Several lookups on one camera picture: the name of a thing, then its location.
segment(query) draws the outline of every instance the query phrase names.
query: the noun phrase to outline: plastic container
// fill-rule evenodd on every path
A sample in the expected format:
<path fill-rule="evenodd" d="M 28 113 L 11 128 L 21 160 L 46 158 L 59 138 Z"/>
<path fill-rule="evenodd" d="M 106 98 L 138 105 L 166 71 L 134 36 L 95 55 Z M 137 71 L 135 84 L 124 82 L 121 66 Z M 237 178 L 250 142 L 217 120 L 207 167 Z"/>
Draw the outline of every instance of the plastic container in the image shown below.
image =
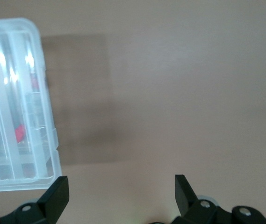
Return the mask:
<path fill-rule="evenodd" d="M 0 191 L 46 189 L 61 175 L 36 26 L 0 20 Z"/>

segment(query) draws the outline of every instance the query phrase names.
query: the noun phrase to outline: beige surface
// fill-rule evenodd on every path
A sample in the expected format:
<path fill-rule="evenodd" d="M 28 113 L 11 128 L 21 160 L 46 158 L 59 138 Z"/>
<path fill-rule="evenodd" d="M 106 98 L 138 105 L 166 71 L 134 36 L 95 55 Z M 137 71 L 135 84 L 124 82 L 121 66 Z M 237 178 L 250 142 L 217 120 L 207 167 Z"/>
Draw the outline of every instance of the beige surface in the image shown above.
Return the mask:
<path fill-rule="evenodd" d="M 63 174 L 58 224 L 169 223 L 174 175 L 266 216 L 266 1 L 0 1 L 40 29 Z M 43 191 L 0 193 L 2 215 Z"/>

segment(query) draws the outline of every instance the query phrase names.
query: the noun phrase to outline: translucent plastic box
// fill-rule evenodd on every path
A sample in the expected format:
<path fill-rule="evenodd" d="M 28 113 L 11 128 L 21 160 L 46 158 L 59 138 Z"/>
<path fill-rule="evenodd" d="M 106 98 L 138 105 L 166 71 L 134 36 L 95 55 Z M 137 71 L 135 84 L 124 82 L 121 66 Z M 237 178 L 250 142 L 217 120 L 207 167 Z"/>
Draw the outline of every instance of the translucent plastic box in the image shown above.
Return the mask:
<path fill-rule="evenodd" d="M 0 20 L 0 191 L 46 189 L 61 175 L 36 26 Z"/>

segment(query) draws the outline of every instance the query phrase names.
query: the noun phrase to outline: screw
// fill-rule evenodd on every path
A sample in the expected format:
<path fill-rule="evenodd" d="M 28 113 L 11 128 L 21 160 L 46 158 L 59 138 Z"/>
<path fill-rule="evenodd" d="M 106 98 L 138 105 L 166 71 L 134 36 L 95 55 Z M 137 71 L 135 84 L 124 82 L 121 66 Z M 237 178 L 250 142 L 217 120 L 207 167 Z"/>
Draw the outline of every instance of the screw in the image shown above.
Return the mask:
<path fill-rule="evenodd" d="M 239 211 L 245 216 L 251 216 L 251 212 L 247 208 L 240 208 Z"/>
<path fill-rule="evenodd" d="M 28 211 L 31 209 L 31 205 L 26 205 L 22 208 L 22 211 Z"/>
<path fill-rule="evenodd" d="M 201 205 L 202 207 L 204 207 L 204 208 L 209 208 L 209 207 L 211 207 L 211 205 L 210 205 L 207 201 L 202 201 L 202 202 L 200 202 L 200 205 Z"/>

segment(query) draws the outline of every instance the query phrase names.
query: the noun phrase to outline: red object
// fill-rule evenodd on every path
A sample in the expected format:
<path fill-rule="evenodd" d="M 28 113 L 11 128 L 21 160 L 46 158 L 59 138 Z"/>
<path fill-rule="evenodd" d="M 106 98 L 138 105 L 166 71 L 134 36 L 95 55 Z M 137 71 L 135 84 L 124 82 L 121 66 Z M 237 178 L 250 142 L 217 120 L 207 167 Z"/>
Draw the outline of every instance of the red object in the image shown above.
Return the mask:
<path fill-rule="evenodd" d="M 26 135 L 25 126 L 23 124 L 19 125 L 15 130 L 17 143 L 20 143 L 24 139 L 25 135 Z"/>

